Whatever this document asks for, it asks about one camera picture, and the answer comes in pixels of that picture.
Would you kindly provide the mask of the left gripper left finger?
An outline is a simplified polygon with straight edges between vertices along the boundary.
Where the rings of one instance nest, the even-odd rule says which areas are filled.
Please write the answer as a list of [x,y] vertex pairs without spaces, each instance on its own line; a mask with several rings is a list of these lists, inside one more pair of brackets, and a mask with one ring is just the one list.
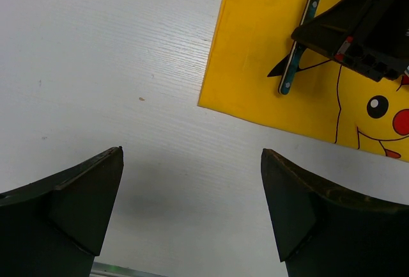
[[1,276],[89,276],[122,173],[118,146],[1,193]]

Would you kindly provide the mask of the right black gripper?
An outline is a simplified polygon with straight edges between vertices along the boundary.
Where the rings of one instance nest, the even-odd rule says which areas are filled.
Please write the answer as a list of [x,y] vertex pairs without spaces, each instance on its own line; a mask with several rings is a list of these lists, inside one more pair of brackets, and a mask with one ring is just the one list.
[[408,79],[408,0],[340,0],[291,37],[376,82]]

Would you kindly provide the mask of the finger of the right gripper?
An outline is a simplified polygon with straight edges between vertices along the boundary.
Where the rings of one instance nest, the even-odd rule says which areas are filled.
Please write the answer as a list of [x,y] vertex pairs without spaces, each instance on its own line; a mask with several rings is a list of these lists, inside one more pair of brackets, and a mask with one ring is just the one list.
[[[275,77],[275,76],[283,75],[287,62],[288,62],[288,58],[289,58],[289,54],[287,54],[278,64],[276,64],[276,66],[274,66],[274,68],[269,72],[267,77]],[[322,61],[321,63],[317,63],[310,67],[304,67],[304,68],[297,67],[297,72],[308,70],[310,68],[314,68],[314,67],[326,64],[328,62],[330,62],[330,59],[327,59],[325,61]]]

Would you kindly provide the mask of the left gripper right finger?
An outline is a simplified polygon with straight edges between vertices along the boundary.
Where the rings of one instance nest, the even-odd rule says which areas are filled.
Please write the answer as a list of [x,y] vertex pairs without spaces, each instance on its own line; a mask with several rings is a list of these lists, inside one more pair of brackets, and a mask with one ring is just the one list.
[[271,149],[261,178],[290,276],[407,276],[408,206],[352,191]]

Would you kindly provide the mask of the yellow Pikachu cloth placemat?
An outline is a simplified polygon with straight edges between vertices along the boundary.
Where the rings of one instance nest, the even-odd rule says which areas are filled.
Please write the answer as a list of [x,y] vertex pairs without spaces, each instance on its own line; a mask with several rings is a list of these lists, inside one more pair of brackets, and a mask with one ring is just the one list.
[[199,105],[252,123],[408,160],[408,78],[374,82],[305,51],[290,91],[270,71],[307,0],[222,0]]

